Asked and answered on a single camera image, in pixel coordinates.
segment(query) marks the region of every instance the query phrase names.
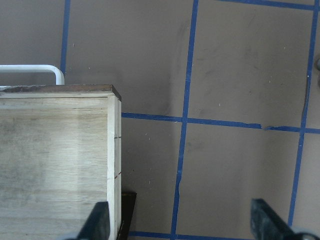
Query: dark wood edge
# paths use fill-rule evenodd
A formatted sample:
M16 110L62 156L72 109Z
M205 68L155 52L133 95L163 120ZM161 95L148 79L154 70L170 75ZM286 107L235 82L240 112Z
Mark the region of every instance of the dark wood edge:
M136 198L137 194L135 192L121 193L121 226L116 240L128 239Z
M1 93L74 93L74 92L110 92L121 101L121 96L110 84L79 84L79 85L29 85L7 86L0 88Z

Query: plywood edge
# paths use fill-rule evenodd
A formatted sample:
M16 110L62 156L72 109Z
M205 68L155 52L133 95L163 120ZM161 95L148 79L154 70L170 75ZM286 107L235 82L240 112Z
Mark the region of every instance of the plywood edge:
M30 85L0 87L0 98L73 98L121 96L110 84Z

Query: white metal handle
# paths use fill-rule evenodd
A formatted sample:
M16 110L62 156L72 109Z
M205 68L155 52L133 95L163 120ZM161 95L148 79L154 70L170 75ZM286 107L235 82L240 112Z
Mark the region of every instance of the white metal handle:
M54 73L55 84L65 85L64 74L52 65L0 65L0 73Z

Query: gray tile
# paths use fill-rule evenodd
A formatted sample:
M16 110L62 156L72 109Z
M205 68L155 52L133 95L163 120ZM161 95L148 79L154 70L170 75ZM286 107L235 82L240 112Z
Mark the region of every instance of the gray tile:
M312 13L201 0L189 116L300 126Z
M0 64L60 67L64 1L2 1ZM0 86L54 85L53 73L0 73Z
M306 134L293 225L320 235L320 135Z
M122 190L137 193L131 231L171 231L181 123L122 118Z
M252 239L250 204L288 219L299 134L189 124L177 233Z
M320 129L320 72L316 68L317 60L320 59L320 19L317 23L313 59L314 63L312 66L312 78L306 126L308 128Z
M113 84L123 112L182 114L192 0L72 1L68 84Z

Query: plywood board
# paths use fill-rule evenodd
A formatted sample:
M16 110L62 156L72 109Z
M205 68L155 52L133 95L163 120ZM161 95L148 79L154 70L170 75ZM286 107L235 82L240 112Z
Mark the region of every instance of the plywood board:
M107 105L95 107L103 99L65 108L83 98L56 98L46 105L62 107L49 109L37 100L34 109L1 109L0 233L11 240L78 232L107 200Z

